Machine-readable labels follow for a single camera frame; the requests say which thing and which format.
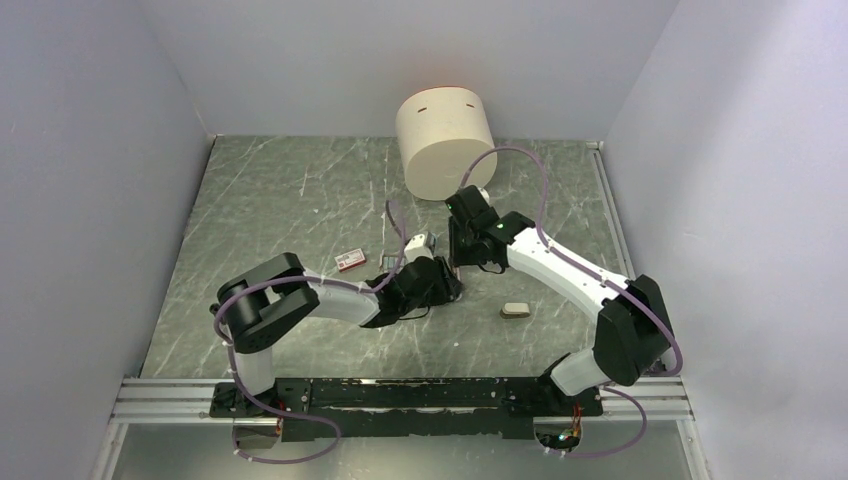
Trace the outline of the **red white staple box sleeve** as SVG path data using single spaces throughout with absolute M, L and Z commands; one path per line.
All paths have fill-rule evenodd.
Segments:
M 346 272 L 367 263 L 367 257 L 362 248 L 356 248 L 334 257 L 338 272 Z

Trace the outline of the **small beige stapler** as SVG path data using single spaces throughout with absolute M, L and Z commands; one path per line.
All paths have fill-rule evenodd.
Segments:
M 504 319 L 527 318 L 531 315 L 531 310 L 527 303 L 508 302 L 502 306 L 499 315 Z

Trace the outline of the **staple tray with staples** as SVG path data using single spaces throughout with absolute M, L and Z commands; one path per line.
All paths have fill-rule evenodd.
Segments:
M 379 261 L 379 269 L 382 272 L 391 271 L 399 262 L 403 260 L 402 254 L 382 252 Z

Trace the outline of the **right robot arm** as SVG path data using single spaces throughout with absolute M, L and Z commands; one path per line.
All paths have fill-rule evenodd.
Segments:
M 631 386 L 670 349 L 673 335 L 659 285 L 631 280 L 574 254 L 518 212 L 499 215 L 475 186 L 445 202 L 450 211 L 450 260 L 455 266 L 513 269 L 577 306 L 594 342 L 555 360 L 539 377 L 542 406 L 562 414 L 578 394 L 604 384 Z

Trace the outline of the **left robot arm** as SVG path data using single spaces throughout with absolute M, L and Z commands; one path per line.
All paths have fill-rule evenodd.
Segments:
M 240 384 L 236 400 L 261 416 L 277 400 L 274 346 L 309 317 L 375 329 L 411 320 L 415 311 L 452 303 L 463 286 L 448 261 L 419 257 L 365 282 L 321 277 L 283 253 L 228 281 L 211 307 Z

